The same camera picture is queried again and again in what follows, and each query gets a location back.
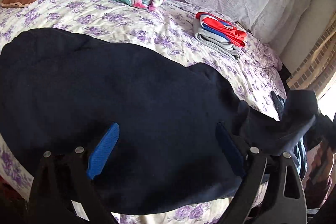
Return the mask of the dark navy pants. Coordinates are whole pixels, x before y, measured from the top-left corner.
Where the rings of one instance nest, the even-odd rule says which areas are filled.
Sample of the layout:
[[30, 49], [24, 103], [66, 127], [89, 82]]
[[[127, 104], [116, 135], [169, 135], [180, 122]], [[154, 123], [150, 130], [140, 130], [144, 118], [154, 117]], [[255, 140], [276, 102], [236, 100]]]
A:
[[35, 175], [44, 152], [119, 139], [93, 187], [115, 213], [163, 213], [235, 194], [217, 138], [222, 122], [270, 155], [291, 152], [318, 115], [313, 91], [288, 93], [277, 121], [240, 100], [213, 67], [56, 28], [22, 32], [1, 51], [1, 135]]

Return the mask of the beige checked curtain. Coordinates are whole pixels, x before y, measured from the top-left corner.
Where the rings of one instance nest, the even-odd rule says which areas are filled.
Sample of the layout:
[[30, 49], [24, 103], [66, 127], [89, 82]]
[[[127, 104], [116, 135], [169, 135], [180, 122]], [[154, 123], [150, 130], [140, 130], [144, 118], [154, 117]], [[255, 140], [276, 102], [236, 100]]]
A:
[[291, 90], [308, 89], [321, 96], [335, 76], [335, 15], [327, 24], [314, 47], [290, 75], [286, 83]]

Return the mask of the folded grey garment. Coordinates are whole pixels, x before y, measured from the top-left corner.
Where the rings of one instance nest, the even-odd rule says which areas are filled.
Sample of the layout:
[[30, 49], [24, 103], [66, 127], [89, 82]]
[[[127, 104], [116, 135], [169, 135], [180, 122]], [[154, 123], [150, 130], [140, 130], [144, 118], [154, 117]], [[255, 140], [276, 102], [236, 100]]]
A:
[[214, 51], [217, 51], [218, 53], [225, 55], [233, 61], [238, 62], [240, 60], [240, 54], [235, 45], [227, 39], [202, 28], [198, 19], [193, 20], [193, 31], [194, 37], [198, 42]]

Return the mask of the purple floral bedspread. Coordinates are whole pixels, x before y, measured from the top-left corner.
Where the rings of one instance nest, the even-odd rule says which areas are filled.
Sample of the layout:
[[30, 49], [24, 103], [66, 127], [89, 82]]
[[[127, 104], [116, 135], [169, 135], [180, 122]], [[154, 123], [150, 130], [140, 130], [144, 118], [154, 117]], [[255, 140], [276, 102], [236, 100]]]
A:
[[154, 11], [112, 0], [37, 0], [22, 9], [1, 9], [1, 45], [23, 31], [46, 27], [138, 44], [184, 66], [203, 62], [214, 67], [240, 99], [277, 119], [270, 94], [285, 96], [278, 57], [255, 38], [247, 39], [238, 62], [203, 46], [193, 35], [198, 11], [198, 6], [172, 0]]

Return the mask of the folded red blue garment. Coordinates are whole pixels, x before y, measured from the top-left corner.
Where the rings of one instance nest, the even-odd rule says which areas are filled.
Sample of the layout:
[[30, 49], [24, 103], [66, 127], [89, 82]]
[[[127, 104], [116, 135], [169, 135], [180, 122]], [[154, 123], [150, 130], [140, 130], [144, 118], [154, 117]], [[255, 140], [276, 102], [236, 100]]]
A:
[[195, 17], [203, 30], [216, 34], [239, 48], [245, 47], [247, 33], [244, 30], [208, 12], [198, 12]]

